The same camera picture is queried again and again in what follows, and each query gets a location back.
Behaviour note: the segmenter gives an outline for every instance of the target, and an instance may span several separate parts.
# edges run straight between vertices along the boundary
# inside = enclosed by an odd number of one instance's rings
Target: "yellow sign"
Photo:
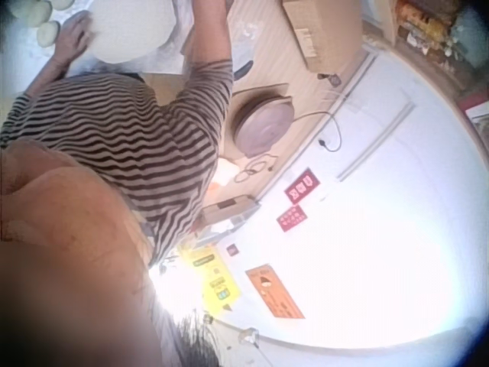
[[[204,304],[211,315],[217,316],[224,306],[232,305],[239,298],[238,285],[215,248],[183,252],[182,257],[203,280]]]

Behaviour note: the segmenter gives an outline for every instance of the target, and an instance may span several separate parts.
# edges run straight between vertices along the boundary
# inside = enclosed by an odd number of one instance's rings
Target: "hand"
[[[89,30],[91,23],[92,19],[88,11],[80,11],[65,21],[52,57],[58,66],[68,68],[78,56],[83,54],[93,39],[92,32]]]

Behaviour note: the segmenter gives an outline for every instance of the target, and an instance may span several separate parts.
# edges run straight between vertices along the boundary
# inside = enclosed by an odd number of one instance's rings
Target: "dough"
[[[29,11],[28,26],[32,28],[39,27],[41,24],[49,21],[53,7],[50,2],[36,2]]]
[[[57,21],[48,21],[37,29],[37,43],[41,47],[49,47],[56,42],[60,33],[61,24]]]
[[[168,41],[176,25],[172,0],[95,0],[90,7],[93,55],[124,63],[149,54]]]
[[[56,10],[67,10],[74,2],[75,0],[51,0]]]
[[[26,20],[36,2],[37,0],[9,0],[7,6],[16,18]]]

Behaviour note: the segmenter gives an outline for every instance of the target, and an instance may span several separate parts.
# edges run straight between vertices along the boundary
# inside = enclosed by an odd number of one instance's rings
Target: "sticker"
[[[228,250],[229,256],[233,257],[239,254],[239,250],[236,245],[230,245],[226,250]]]
[[[313,35],[308,28],[296,29],[297,40],[300,48],[303,50],[304,57],[317,57],[318,54],[314,48]]]
[[[204,304],[211,315],[218,315],[240,297],[238,285],[215,248],[184,252],[183,258],[202,279]]]
[[[310,168],[306,170],[299,178],[285,190],[292,204],[298,204],[302,199],[314,191],[321,183],[314,176]]]
[[[284,232],[289,232],[293,227],[298,226],[306,219],[307,215],[304,213],[303,208],[297,205],[287,210],[277,221]]]
[[[271,266],[263,265],[246,271],[246,274],[275,317],[305,318]]]

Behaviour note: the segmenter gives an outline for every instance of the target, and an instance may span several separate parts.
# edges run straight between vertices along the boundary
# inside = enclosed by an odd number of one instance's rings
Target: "cardboard box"
[[[314,73],[339,73],[360,50],[360,0],[283,0],[283,7]]]

